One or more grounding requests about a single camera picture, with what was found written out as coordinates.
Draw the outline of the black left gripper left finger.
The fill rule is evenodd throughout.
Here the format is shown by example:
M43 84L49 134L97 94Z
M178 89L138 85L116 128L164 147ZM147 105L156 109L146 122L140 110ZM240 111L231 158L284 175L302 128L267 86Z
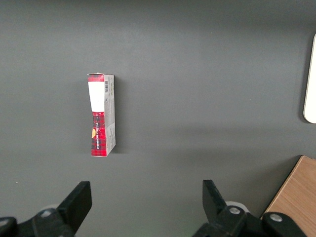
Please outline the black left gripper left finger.
M73 232L77 232L92 207L91 185L81 181L60 203L58 211Z

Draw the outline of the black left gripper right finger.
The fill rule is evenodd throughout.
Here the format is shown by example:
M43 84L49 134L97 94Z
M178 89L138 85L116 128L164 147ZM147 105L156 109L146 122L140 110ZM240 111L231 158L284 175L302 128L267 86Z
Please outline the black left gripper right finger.
M209 223L212 223L227 206L212 180L203 180L202 205Z

